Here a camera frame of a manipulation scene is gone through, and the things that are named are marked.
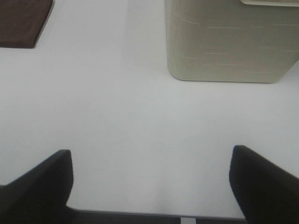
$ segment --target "embossed pattern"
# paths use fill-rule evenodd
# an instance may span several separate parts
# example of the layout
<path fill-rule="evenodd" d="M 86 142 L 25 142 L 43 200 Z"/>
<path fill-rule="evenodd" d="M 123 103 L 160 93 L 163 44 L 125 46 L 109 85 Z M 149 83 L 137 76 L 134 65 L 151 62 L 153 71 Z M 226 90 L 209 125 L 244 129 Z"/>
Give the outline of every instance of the embossed pattern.
<path fill-rule="evenodd" d="M 167 62 L 182 80 L 273 83 L 299 59 L 299 7 L 165 0 Z"/>

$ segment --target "plastic bin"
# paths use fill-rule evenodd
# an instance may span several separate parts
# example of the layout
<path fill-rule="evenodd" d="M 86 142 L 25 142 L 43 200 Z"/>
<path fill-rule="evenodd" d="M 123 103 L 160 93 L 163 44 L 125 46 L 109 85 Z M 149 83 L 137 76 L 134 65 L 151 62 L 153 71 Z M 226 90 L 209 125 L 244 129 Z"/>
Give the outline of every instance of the plastic bin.
<path fill-rule="evenodd" d="M 299 59 L 299 0 L 165 0 L 165 15 L 181 80 L 273 83 Z"/>

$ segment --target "white table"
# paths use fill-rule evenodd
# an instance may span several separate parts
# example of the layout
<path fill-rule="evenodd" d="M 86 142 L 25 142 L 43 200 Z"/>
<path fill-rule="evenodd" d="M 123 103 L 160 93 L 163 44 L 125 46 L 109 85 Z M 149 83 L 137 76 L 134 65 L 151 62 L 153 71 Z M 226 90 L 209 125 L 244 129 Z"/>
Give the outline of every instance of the white table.
<path fill-rule="evenodd" d="M 299 176 L 298 72 L 276 84 L 179 81 L 164 1 L 56 0 L 35 49 L 0 49 L 0 183 L 67 148 L 69 206 L 242 217 L 234 145 Z"/>

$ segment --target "beige plastic container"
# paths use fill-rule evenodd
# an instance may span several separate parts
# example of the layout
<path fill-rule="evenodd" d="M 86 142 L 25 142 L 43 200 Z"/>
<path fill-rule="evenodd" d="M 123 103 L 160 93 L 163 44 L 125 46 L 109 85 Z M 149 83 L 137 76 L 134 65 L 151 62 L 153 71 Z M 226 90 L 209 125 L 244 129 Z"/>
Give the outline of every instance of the beige plastic container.
<path fill-rule="evenodd" d="M 165 0 L 181 80 L 273 83 L 299 59 L 299 0 Z"/>

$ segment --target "brown mat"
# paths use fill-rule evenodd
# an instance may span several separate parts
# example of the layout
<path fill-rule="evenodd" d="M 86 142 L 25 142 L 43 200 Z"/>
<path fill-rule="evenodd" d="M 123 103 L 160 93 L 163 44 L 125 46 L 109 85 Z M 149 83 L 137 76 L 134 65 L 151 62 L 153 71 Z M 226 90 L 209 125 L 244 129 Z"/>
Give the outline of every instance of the brown mat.
<path fill-rule="evenodd" d="M 53 0 L 0 0 L 0 47 L 33 48 Z"/>

